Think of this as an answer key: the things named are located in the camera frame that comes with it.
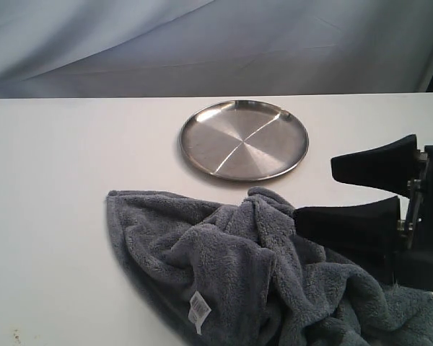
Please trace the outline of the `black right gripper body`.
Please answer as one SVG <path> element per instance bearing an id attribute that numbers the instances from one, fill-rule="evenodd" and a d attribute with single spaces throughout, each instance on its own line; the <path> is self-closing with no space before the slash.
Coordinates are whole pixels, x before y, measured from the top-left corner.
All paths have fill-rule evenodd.
<path id="1" fill-rule="evenodd" d="M 403 249 L 395 255 L 399 285 L 433 292 L 433 144 L 416 157 L 419 174 L 408 181 L 409 203 L 401 221 Z"/>

